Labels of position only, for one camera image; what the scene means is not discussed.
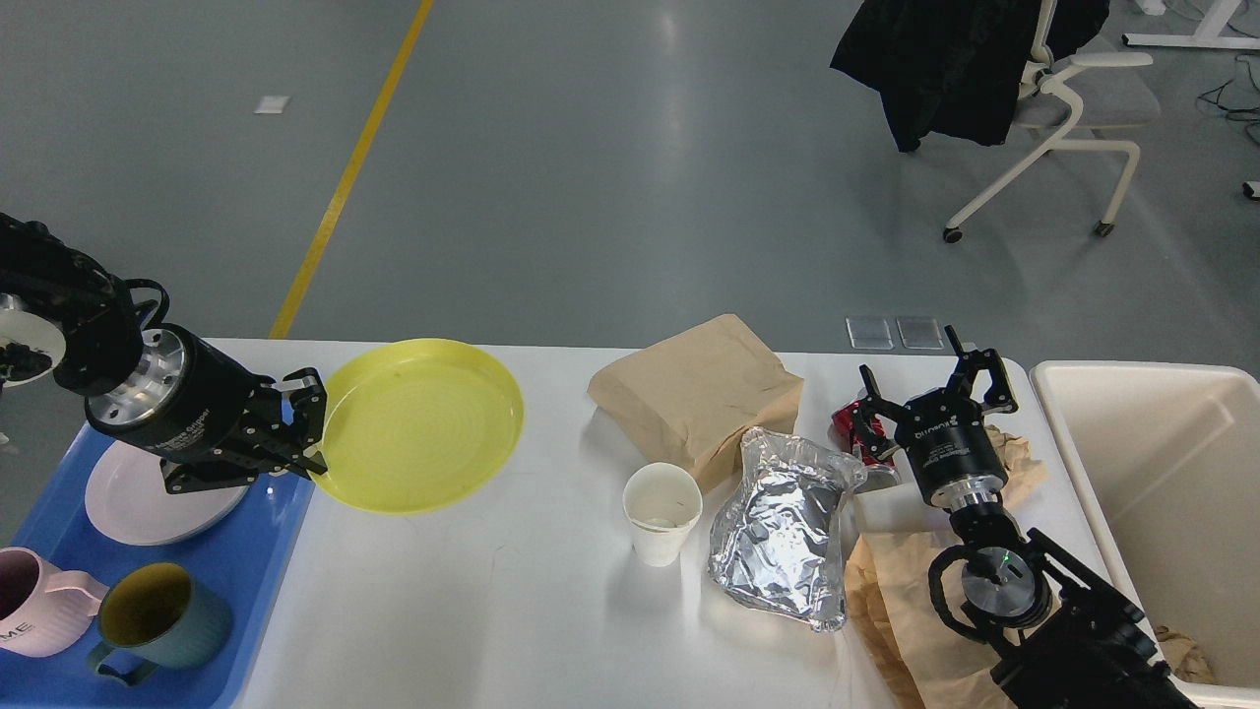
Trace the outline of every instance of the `white desk leg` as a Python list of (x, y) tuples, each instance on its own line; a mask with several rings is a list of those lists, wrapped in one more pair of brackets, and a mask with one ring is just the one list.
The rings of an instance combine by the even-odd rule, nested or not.
[(1249, 37), (1221, 37), (1221, 30), (1239, 9), (1242, 0), (1213, 0), (1203, 14), (1194, 34), (1128, 34), (1125, 47), (1189, 47), (1198, 49), (1260, 49), (1260, 39)]

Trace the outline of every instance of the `robotic arm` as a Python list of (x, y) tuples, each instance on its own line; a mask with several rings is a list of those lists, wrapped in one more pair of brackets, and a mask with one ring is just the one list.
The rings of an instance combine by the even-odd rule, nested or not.
[[(1021, 534), (1002, 504), (1007, 475), (984, 432), (987, 414), (1017, 409), (1005, 368), (997, 350), (964, 350), (954, 327), (945, 332), (958, 358), (949, 383), (893, 404), (879, 397), (863, 365), (867, 397), (856, 422), (876, 458), (905, 450), (924, 502), (946, 510), (961, 540), (929, 568), (936, 615), (954, 632), (997, 651), (1000, 661), (989, 675), (1019, 709), (1192, 709), (1168, 680), (1168, 664), (1148, 664), (1155, 645), (1137, 626), (1142, 611), (1041, 531)], [(971, 399), (980, 373), (992, 383), (983, 403)], [(876, 416), (896, 424), (893, 442), (876, 431)], [(959, 562), (961, 612), (970, 625), (950, 610), (941, 582)], [(1047, 578), (1060, 587), (1053, 615)], [(1017, 631), (1018, 644), (1008, 640), (1008, 630)]]
[[(135, 302), (141, 288), (158, 300)], [(93, 429), (163, 458), (170, 494), (324, 474), (312, 448), (324, 428), (319, 374), (251, 374), (165, 322), (168, 305), (159, 283), (122, 280), (44, 224), (0, 214), (0, 388), (52, 372), (84, 398)]]

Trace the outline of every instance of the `yellow plate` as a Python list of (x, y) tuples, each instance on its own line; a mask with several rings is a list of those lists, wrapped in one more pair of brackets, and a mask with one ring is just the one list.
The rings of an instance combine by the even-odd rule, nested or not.
[(413, 515), (471, 495), (520, 438), (520, 389), (498, 360), (450, 339), (408, 339), (362, 354), (328, 383), (315, 481), (359, 510)]

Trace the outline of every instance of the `crumpled brown paper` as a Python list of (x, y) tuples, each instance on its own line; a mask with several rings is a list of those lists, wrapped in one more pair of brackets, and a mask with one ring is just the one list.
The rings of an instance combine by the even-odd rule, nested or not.
[(685, 468), (708, 492), (738, 467), (745, 431), (793, 433), (803, 385), (726, 314), (604, 368), (586, 392), (645, 458)]
[(1194, 638), (1168, 626), (1155, 626), (1155, 640), (1174, 678), (1187, 683), (1216, 684), (1216, 675)]
[[(1028, 442), (987, 427), (1009, 481), (1008, 509), (1019, 505), (1048, 476)], [(945, 627), (927, 596), (927, 568), (958, 544), (951, 533), (864, 534), (844, 568), (849, 623), (902, 709), (1012, 709), (989, 678), (998, 655)], [(958, 574), (944, 578), (945, 598), (958, 608)]]

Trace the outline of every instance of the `blue tray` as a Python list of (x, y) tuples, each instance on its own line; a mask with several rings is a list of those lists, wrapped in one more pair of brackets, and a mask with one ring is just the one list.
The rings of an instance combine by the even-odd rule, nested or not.
[[(181, 564), (232, 607), (232, 636), (209, 664), (160, 669), (127, 689), (88, 669), (87, 654), (101, 637), (93, 621), (78, 642), (52, 657), (0, 652), (0, 706), (229, 706), (258, 651), (314, 486), (292, 475), (263, 476), (205, 533), (165, 547), (129, 547), (96, 531), (83, 510), (87, 479), (112, 443), (83, 427), (13, 545), (111, 587), (145, 564)], [(118, 654), (115, 661), (123, 667)]]

